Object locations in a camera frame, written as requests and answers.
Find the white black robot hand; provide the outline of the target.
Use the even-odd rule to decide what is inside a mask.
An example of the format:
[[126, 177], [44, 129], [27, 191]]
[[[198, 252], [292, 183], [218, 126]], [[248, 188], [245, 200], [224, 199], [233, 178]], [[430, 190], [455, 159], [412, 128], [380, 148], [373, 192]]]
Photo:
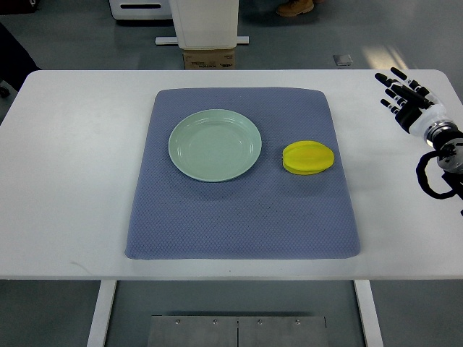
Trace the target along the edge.
[[387, 97], [381, 99], [381, 104], [405, 132], [431, 140], [431, 134], [439, 127], [453, 124], [446, 107], [434, 93], [395, 67], [391, 73], [391, 77], [375, 73], [377, 81], [386, 87]]

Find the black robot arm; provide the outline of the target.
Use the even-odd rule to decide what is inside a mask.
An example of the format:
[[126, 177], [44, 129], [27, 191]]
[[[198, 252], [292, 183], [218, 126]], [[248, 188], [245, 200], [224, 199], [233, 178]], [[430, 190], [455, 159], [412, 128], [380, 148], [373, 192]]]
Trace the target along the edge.
[[[439, 121], [430, 126], [426, 140], [434, 151], [422, 157], [422, 174], [424, 179], [420, 183], [423, 191], [437, 200], [445, 200], [455, 195], [462, 198], [462, 131], [450, 121]], [[448, 192], [434, 191], [426, 176], [429, 161], [436, 158], [438, 166], [443, 170], [442, 179], [451, 187]]]

